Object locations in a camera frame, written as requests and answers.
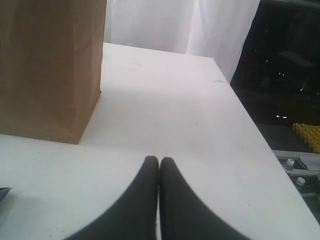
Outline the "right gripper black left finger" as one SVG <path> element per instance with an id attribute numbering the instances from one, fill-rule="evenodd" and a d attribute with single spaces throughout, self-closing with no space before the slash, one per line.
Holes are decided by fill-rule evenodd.
<path id="1" fill-rule="evenodd" d="M 124 193 L 101 216 L 69 240 L 155 240 L 159 161 L 146 156 Z"/>

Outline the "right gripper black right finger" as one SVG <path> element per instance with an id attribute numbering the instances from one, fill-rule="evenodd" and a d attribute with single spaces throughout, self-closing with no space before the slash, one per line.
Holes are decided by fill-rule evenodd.
<path id="1" fill-rule="evenodd" d="M 163 240 L 235 240 L 237 232 L 194 193 L 170 157 L 159 173 L 159 211 Z"/>

